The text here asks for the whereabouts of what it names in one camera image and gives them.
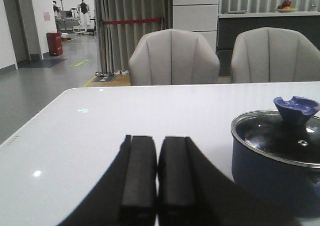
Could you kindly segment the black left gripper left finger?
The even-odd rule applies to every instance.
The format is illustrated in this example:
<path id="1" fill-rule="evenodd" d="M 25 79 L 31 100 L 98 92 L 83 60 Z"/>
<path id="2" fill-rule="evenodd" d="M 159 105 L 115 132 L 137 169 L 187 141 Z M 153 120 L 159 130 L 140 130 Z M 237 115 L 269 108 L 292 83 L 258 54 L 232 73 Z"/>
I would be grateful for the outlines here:
<path id="1" fill-rule="evenodd" d="M 61 226 L 153 226 L 157 154 L 150 136 L 127 135 L 108 170 Z"/>

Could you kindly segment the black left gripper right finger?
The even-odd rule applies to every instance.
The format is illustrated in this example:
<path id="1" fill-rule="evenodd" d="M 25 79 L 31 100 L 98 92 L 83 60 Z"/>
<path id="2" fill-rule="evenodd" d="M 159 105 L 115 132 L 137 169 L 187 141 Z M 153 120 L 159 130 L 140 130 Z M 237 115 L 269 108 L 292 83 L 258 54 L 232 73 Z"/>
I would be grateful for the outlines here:
<path id="1" fill-rule="evenodd" d="M 299 226 L 288 211 L 236 185 L 190 137 L 167 136 L 158 161 L 161 226 Z"/>

